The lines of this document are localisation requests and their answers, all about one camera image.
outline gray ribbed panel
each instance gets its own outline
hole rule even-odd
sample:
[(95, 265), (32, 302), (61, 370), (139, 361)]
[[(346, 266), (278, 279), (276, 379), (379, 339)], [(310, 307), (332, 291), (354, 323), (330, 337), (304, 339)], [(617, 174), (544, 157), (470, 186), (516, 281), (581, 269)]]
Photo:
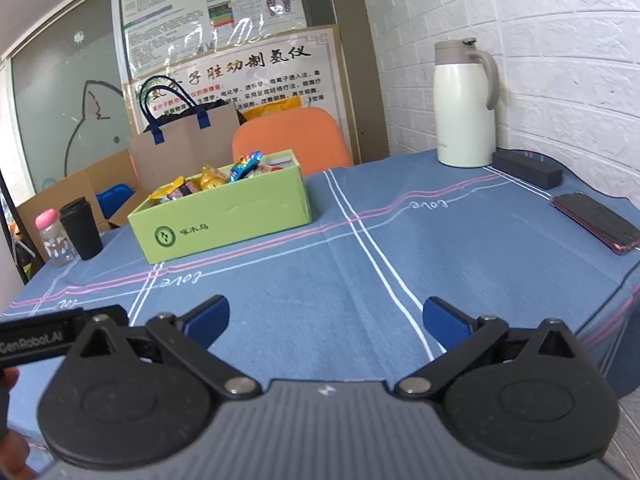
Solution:
[(225, 404), (192, 446), (137, 471), (56, 464), (41, 480), (615, 480), (601, 462), (523, 471), (475, 455), (433, 408), (381, 383), (274, 381), (255, 400)]

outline phone screen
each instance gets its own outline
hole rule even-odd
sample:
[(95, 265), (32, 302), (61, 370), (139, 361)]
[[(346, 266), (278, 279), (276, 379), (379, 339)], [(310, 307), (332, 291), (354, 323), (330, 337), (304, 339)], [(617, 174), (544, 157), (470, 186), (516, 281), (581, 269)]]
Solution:
[(556, 196), (553, 202), (560, 210), (565, 210), (570, 216), (575, 217), (587, 229), (598, 231), (604, 238), (619, 247), (633, 247), (640, 242), (638, 228), (584, 193)]

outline human hand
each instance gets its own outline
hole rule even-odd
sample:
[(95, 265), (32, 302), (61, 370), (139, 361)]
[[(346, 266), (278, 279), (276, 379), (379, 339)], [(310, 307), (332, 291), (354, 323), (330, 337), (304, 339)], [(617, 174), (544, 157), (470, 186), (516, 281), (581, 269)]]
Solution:
[[(6, 368), (0, 386), (10, 390), (18, 381), (18, 368)], [(8, 430), (0, 440), (0, 465), (14, 477), (14, 480), (31, 480), (36, 473), (26, 465), (29, 444), (20, 433)]]

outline sign board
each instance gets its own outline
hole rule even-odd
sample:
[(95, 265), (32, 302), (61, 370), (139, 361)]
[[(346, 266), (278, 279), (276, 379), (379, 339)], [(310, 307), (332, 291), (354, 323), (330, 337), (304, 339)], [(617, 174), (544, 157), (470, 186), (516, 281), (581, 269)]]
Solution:
[(131, 78), (209, 50), (305, 28), (301, 0), (120, 0)]
[[(241, 112), (300, 96), (303, 106), (327, 111), (353, 149), (351, 120), (348, 120), (351, 107), (346, 105), (342, 50), (336, 26), (296, 30), (205, 54), (139, 79), (129, 85), (127, 91), (138, 132), (148, 124), (138, 106), (138, 89), (151, 75), (174, 78), (198, 103), (224, 99), (235, 103)], [(186, 108), (174, 94), (161, 90), (149, 96), (148, 104), (155, 117)]]

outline orange chair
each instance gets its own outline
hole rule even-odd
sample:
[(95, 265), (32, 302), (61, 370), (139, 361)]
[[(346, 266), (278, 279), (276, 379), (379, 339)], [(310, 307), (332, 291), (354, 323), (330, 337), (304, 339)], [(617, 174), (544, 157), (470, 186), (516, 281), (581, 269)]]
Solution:
[(321, 108), (294, 108), (252, 119), (238, 128), (232, 147), (234, 160), (256, 150), (263, 155), (293, 150), (303, 176), (353, 166), (340, 128)]

